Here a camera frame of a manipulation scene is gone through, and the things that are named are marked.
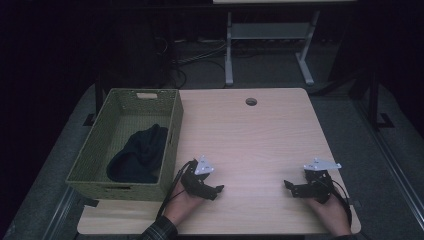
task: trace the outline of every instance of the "gray carpet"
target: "gray carpet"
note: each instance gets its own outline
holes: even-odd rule
[[[184,51],[185,48],[181,47],[182,58],[195,55],[193,52]],[[202,45],[201,48],[207,50],[209,47]],[[258,52],[255,52],[255,56],[234,58],[235,83],[232,88],[302,87],[313,92],[324,87],[337,46],[318,44],[311,49],[308,63],[317,81],[313,87],[307,87],[303,82],[294,58],[297,49],[297,46],[293,45],[278,51],[268,49],[268,54],[259,51],[260,54],[256,55]],[[223,56],[208,58],[208,61],[180,68],[187,76],[183,89],[224,86]],[[181,84],[182,79],[176,77],[176,82]],[[334,158],[343,165],[340,172],[362,224],[363,234],[359,234],[358,237],[373,240],[424,239],[424,232],[394,180],[385,155],[375,141],[374,133],[370,131],[367,122],[358,111],[357,103],[347,98],[348,87],[349,84],[326,97],[312,97],[311,101]],[[94,99],[94,87],[91,87],[70,116],[69,122],[16,215],[9,235],[4,239],[133,238],[133,236],[77,235],[76,226],[80,214],[83,206],[90,204],[90,200],[73,192],[64,181],[90,129],[83,126],[83,123],[88,114],[95,111]],[[422,178],[420,169],[424,167],[424,141],[401,113],[391,94],[384,88],[381,88],[380,97],[380,112],[382,111],[388,114],[395,128],[382,129],[380,134],[400,160],[405,175],[423,199],[424,187],[420,180]],[[64,194],[71,196],[69,207],[63,207],[67,202],[61,202]],[[329,236],[307,236],[306,239],[329,239]]]

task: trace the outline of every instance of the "plaid sleeve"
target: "plaid sleeve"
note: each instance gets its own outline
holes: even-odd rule
[[[162,216],[141,234],[139,240],[170,240],[177,234],[178,231],[174,224]]]

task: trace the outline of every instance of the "floor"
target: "floor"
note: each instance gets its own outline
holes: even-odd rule
[[[180,59],[216,49],[222,42],[179,43]],[[306,86],[294,53],[302,42],[239,42],[234,52],[234,85],[227,88],[299,87],[312,93],[327,86],[337,52],[337,44],[314,43],[307,58],[316,83]],[[221,53],[174,72],[174,81],[165,87],[181,89],[217,89],[225,87],[224,57]],[[363,114],[367,98],[353,101],[348,97],[352,82],[326,96],[311,97],[321,127],[343,168],[340,170],[354,201],[362,224],[359,239],[424,239],[417,213],[411,210],[405,184],[390,167],[393,159],[400,165],[420,203],[424,184],[424,140],[399,110],[390,92],[380,86],[379,112],[386,113],[394,128],[374,131]],[[64,127],[56,145],[24,203],[11,224],[5,240],[26,239],[133,239],[135,236],[84,236],[77,224],[84,205],[92,205],[65,184],[65,179],[87,134],[84,122],[95,112],[94,86],[87,89]],[[252,236],[249,239],[284,239]],[[308,240],[329,239],[327,235],[306,236]]]

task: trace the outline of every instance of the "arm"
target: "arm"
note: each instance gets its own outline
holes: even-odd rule
[[[324,204],[315,201],[313,198],[306,198],[305,202],[312,208],[324,227],[330,231],[335,239],[356,239],[352,236],[343,206],[333,194],[331,194],[328,201]]]
[[[162,217],[156,220],[143,232],[142,240],[169,240],[177,236],[177,227],[187,219],[205,199],[191,196],[181,182],[178,182],[172,192],[173,199],[166,206]]]

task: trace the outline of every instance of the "black wall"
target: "black wall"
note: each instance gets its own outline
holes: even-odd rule
[[[424,135],[423,8],[418,1],[405,2],[360,1],[332,78],[364,65],[379,69],[380,81]],[[0,1],[0,236],[77,101],[101,75],[98,51],[114,45],[102,39],[110,36],[115,17],[75,1]],[[126,66],[117,68],[120,76],[131,75]]]

